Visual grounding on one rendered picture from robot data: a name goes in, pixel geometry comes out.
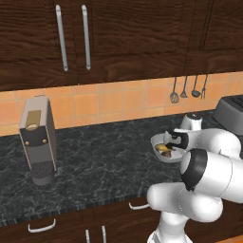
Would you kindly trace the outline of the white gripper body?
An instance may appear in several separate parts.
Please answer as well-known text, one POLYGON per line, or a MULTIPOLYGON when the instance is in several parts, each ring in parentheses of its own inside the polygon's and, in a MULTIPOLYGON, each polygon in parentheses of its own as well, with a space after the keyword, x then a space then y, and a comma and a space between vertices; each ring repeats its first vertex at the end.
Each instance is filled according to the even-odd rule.
POLYGON ((164 144, 167 148, 177 147, 186 149, 189 144, 189 136, 184 132, 177 132, 170 128, 164 134, 164 144))

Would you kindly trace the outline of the white food container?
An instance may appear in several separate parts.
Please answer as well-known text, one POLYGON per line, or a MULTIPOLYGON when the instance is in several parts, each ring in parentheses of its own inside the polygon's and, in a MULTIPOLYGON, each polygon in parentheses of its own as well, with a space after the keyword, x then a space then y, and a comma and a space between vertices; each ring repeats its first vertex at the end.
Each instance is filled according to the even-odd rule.
POLYGON ((174 162, 182 161, 182 158, 186 154, 186 151, 181 148, 174 147, 170 157, 165 157, 161 151, 158 151, 155 148, 157 144, 163 143, 163 138, 164 138, 163 134, 157 134, 151 138, 151 144, 158 159, 166 163, 174 163, 174 162))

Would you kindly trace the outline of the yellow food piece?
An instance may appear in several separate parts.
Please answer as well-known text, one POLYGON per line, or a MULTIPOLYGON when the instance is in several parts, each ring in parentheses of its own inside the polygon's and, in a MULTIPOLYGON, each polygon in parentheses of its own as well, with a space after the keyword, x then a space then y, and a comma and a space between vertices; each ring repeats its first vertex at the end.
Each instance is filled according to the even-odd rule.
POLYGON ((169 148, 167 148, 166 145, 163 144, 163 143, 160 143, 160 144, 155 145, 155 148, 158 151, 163 151, 163 152, 164 151, 169 151, 169 148))

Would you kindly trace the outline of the hanging metal whisk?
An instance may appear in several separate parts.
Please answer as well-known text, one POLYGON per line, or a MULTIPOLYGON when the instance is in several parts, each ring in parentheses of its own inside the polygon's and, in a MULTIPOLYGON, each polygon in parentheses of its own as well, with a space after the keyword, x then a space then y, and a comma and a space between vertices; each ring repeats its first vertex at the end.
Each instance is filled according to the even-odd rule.
POLYGON ((179 97, 178 97, 178 94, 177 94, 176 88, 175 88, 176 85, 177 85, 177 82, 174 82, 173 91, 170 94, 170 101, 171 101, 171 103, 178 103, 179 102, 179 97))

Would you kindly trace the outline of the hanging metal spatula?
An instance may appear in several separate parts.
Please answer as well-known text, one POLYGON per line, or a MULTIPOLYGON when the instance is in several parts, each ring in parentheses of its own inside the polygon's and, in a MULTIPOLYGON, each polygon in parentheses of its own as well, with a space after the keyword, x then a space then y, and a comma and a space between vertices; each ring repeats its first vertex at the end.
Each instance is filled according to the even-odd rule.
POLYGON ((180 97, 183 98, 183 99, 188 97, 187 94, 186 94, 187 80, 188 80, 188 76, 185 76, 183 89, 182 89, 182 92, 181 92, 181 94, 180 94, 180 97))

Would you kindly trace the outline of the hanging metal ladle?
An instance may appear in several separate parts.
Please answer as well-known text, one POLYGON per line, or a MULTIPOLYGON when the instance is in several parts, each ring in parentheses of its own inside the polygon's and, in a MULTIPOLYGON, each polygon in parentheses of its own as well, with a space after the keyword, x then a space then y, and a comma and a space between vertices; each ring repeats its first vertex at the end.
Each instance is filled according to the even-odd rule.
POLYGON ((200 92, 198 90, 196 90, 197 77, 198 77, 198 75, 196 75, 196 79, 194 82, 194 88, 192 90, 192 96, 195 98, 198 98, 200 96, 200 92))

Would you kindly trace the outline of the grey toaster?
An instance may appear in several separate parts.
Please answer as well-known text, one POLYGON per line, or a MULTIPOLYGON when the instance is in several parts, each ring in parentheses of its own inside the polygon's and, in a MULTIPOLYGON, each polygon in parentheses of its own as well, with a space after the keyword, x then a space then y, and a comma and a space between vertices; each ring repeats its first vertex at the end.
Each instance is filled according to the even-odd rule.
POLYGON ((243 136, 243 94, 222 97, 213 117, 225 129, 243 136))

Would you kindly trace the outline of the hanging metal fork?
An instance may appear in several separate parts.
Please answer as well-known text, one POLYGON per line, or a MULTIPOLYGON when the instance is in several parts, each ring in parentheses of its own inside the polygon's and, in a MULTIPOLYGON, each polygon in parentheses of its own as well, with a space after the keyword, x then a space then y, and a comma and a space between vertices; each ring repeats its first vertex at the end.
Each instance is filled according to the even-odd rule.
POLYGON ((201 90, 201 95, 200 95, 200 99, 204 99, 205 100, 205 95, 206 95, 206 83, 207 83, 207 80, 208 80, 208 74, 205 75, 205 81, 204 81, 204 85, 202 87, 202 90, 201 90))

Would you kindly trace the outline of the dark wood cupboard door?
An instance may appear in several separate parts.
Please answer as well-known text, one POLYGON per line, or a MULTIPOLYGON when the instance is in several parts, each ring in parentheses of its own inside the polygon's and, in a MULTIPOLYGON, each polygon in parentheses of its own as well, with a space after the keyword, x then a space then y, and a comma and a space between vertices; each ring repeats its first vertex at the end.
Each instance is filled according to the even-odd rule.
POLYGON ((243 0, 196 0, 185 75, 243 71, 243 0))
POLYGON ((0 91, 78 82, 70 0, 0 0, 0 91), (55 6, 60 5, 68 72, 55 6))
POLYGON ((181 76, 194 0, 70 0, 79 82, 111 83, 181 76), (86 69, 86 5, 91 69, 86 69))

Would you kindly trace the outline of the grey coffee machine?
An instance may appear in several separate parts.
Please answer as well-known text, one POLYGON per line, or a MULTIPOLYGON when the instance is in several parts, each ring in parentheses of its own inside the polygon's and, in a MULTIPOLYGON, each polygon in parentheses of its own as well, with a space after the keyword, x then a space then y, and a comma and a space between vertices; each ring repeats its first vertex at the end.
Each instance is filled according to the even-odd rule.
POLYGON ((48 97, 41 95, 26 100, 19 123, 19 134, 32 181, 40 186, 49 184, 57 171, 57 148, 48 97))

